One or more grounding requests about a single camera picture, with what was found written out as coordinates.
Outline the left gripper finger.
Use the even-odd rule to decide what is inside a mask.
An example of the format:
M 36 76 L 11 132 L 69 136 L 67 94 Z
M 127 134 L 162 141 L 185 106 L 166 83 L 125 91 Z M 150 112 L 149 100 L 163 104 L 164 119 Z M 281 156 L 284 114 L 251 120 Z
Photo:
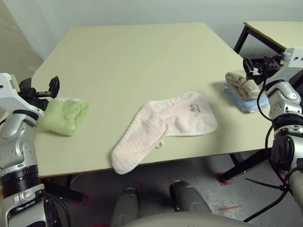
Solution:
M 32 79 L 31 78 L 27 78 L 23 81 L 20 82 L 19 84 L 19 95 L 30 95 L 32 93 L 32 88 L 31 88 L 31 82 Z
M 60 81 L 58 76 L 55 76 L 51 79 L 49 83 L 49 96 L 51 98 L 56 98 L 60 90 Z

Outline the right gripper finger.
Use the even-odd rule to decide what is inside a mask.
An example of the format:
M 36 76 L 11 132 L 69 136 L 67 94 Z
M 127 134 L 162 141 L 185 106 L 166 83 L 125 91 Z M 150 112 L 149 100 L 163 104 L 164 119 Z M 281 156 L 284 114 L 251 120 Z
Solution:
M 254 75 L 254 81 L 258 86 L 260 86 L 264 82 L 265 79 L 266 79 L 265 73 Z
M 243 68 L 246 72 L 246 78 L 253 79 L 254 67 L 250 59 L 246 57 L 243 58 Z

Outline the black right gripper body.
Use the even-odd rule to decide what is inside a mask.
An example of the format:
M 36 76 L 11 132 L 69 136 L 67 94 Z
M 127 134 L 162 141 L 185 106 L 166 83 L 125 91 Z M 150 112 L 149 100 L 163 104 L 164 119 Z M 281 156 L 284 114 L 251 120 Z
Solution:
M 253 72 L 253 79 L 268 79 L 272 77 L 283 66 L 281 63 L 282 55 L 273 57 L 265 56 L 263 59 L 252 59 L 253 68 L 257 71 Z

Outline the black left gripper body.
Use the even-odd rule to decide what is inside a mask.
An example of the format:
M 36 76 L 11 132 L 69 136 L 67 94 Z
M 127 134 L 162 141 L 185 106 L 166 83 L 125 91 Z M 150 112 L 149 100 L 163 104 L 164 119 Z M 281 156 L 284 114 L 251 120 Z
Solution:
M 35 88 L 22 88 L 19 92 L 19 96 L 22 97 L 27 103 L 33 105 L 43 111 L 46 110 L 49 101 L 46 97 L 52 97 L 51 91 L 37 92 Z

